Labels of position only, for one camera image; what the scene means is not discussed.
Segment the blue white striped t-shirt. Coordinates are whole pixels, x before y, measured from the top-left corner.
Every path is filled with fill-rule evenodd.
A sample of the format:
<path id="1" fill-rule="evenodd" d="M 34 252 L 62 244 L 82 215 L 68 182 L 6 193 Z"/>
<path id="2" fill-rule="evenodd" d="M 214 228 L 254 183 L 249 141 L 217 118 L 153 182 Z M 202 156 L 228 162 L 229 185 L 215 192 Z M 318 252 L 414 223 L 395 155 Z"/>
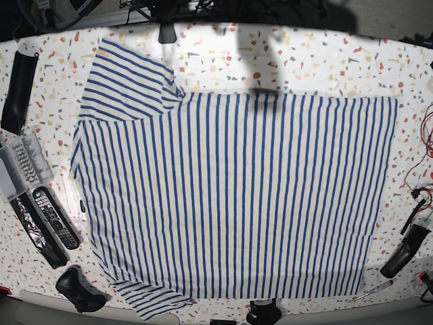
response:
<path id="1" fill-rule="evenodd" d="M 355 294 L 397 108 L 186 92 L 168 66 L 102 39 L 71 174 L 108 281 L 146 321 L 195 299 Z"/>

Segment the black clamp top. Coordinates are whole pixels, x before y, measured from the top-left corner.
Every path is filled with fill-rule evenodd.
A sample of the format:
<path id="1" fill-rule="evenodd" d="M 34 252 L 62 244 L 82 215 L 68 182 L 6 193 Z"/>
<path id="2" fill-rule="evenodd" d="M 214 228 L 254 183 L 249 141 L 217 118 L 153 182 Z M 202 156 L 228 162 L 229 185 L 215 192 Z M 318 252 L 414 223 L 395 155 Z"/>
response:
<path id="1" fill-rule="evenodd" d="M 158 42 L 160 44 L 173 44 L 177 41 L 174 24 L 166 23 L 160 25 Z"/>

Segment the black remote control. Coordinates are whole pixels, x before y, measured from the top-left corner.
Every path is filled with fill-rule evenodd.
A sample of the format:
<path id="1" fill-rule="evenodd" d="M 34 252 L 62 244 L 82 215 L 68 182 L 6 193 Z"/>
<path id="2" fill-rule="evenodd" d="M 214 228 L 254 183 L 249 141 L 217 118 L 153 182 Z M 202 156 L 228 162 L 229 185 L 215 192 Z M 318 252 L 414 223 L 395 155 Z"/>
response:
<path id="1" fill-rule="evenodd" d="M 49 190 L 45 186 L 40 186 L 33 190 L 32 197 L 61 243 L 68 250 L 77 249 L 81 242 L 63 212 L 55 203 Z"/>

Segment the black game controller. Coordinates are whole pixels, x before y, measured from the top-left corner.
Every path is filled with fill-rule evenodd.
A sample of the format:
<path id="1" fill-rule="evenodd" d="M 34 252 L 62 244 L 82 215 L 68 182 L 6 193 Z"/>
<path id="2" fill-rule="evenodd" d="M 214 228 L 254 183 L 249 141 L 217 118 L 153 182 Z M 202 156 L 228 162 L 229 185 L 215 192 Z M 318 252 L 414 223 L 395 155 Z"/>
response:
<path id="1" fill-rule="evenodd" d="M 55 288 L 75 306 L 79 313 L 99 311 L 107 302 L 104 295 L 95 295 L 82 285 L 80 273 L 75 267 L 67 269 L 59 277 Z"/>

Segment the clear plastic screw box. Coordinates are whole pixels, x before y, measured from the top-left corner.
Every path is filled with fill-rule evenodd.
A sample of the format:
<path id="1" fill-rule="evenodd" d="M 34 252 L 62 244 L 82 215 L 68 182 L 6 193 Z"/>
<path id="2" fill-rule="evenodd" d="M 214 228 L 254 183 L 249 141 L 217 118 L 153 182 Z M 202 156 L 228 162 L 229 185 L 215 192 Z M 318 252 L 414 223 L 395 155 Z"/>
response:
<path id="1" fill-rule="evenodd" d="M 11 202 L 48 184 L 53 173 L 35 132 L 1 147 L 1 199 Z"/>

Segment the black foil pouch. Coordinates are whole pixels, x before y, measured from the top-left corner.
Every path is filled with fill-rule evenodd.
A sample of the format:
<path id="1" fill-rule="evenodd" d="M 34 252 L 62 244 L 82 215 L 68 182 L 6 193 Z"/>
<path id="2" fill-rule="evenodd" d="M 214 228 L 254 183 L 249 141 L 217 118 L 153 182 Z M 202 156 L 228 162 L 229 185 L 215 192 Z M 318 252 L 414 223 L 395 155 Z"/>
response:
<path id="1" fill-rule="evenodd" d="M 26 193 L 19 195 L 10 202 L 10 205 L 31 242 L 48 264 L 53 269 L 65 266 L 68 262 L 67 256 L 54 240 L 28 195 Z"/>

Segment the black tube left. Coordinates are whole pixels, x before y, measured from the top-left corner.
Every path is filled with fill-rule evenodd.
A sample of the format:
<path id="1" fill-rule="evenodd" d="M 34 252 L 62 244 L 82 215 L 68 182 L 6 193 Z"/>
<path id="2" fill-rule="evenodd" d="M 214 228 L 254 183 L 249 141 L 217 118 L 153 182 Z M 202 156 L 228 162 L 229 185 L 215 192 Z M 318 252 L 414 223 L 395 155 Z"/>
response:
<path id="1" fill-rule="evenodd" d="M 17 51 L 14 56 L 1 128 L 15 135 L 21 134 L 25 124 L 38 59 L 38 53 L 27 56 Z"/>

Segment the red tipped screwdriver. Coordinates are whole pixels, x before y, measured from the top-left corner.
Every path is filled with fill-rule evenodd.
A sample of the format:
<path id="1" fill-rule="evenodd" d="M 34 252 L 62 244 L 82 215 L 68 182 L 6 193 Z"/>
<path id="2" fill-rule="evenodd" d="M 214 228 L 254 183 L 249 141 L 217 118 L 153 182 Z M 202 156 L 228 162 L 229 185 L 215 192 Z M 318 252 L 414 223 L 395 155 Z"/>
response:
<path id="1" fill-rule="evenodd" d="M 364 292 L 359 297 L 355 297 L 352 300 L 353 301 L 358 301 L 358 300 L 364 299 L 365 297 L 368 297 L 369 295 L 376 294 L 376 293 L 378 293 L 380 291 L 383 291 L 383 290 L 391 287 L 393 284 L 394 284 L 394 280 L 389 280 L 389 281 L 387 281 L 387 282 L 385 282 L 383 284 L 380 284 L 380 285 L 376 286 L 375 288 L 372 288 L 372 289 Z"/>

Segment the red clip left edge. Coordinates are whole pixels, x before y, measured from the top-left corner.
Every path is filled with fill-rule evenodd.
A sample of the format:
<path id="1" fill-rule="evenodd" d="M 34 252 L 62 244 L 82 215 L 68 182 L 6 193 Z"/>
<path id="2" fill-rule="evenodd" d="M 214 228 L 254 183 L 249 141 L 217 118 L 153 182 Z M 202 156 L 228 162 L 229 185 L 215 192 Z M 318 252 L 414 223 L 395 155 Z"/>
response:
<path id="1" fill-rule="evenodd" d="M 8 295 L 11 295 L 10 289 L 0 286 L 0 299 L 3 299 Z"/>

